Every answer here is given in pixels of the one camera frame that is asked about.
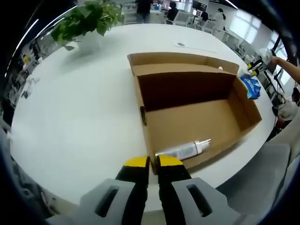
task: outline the potted plant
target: potted plant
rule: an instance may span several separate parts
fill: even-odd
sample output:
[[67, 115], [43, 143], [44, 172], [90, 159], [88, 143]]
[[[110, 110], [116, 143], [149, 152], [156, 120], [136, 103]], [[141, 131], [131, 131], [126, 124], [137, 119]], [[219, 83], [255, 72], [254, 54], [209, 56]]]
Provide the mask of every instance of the potted plant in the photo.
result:
[[86, 1], [83, 6], [72, 9], [51, 32], [52, 38], [68, 51], [74, 47], [67, 45], [71, 41], [78, 44], [83, 52], [99, 48], [101, 37], [113, 24], [122, 21], [121, 9], [109, 0]]

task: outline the white bottle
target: white bottle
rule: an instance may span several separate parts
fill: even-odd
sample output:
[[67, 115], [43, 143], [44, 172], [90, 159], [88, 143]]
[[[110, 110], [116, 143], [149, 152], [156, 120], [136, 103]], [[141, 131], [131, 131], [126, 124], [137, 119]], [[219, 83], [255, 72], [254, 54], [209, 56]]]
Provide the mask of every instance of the white bottle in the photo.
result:
[[184, 160], [201, 154], [204, 150], [206, 150], [209, 147], [210, 142], [210, 139], [202, 142], [194, 141], [173, 148], [165, 149], [164, 151], [156, 153], [155, 155], [174, 156], [179, 160]]

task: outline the cardboard box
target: cardboard box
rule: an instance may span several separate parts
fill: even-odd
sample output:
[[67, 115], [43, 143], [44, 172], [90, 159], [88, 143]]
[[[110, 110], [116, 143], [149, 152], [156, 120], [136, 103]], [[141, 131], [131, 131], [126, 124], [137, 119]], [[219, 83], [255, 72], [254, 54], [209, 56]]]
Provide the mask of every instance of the cardboard box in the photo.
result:
[[157, 152], [211, 139], [207, 151], [183, 160], [186, 168], [199, 165], [238, 142], [262, 119], [236, 76], [237, 64], [171, 52], [136, 53], [128, 59], [152, 166]]

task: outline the round white table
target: round white table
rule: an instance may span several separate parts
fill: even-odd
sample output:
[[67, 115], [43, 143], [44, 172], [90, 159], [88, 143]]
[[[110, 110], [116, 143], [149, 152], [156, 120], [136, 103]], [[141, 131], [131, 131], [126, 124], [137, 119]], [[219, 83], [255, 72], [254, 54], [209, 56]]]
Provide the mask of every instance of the round white table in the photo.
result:
[[[40, 186], [79, 204], [83, 194], [104, 179], [115, 178], [125, 161], [147, 154], [127, 60], [128, 54], [140, 52], [211, 56], [239, 64], [239, 74], [247, 68], [211, 34], [164, 24], [115, 27], [94, 55], [59, 49], [28, 78], [41, 79], [27, 99], [19, 99], [12, 124], [11, 155]], [[216, 188], [258, 152], [275, 116], [264, 89], [255, 102], [262, 121], [228, 154], [191, 170], [192, 177]], [[150, 172], [145, 211], [159, 209], [157, 176]]]

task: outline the green leaves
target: green leaves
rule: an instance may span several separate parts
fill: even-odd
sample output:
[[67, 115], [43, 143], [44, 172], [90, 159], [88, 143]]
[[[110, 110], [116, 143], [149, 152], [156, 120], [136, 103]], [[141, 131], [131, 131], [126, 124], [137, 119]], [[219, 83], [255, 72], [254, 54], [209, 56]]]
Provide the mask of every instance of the green leaves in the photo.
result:
[[121, 9], [109, 0], [86, 1], [84, 6], [71, 10], [51, 32], [53, 39], [68, 51], [74, 49], [66, 42], [87, 32], [97, 32], [104, 36], [107, 30], [118, 22], [122, 22]]

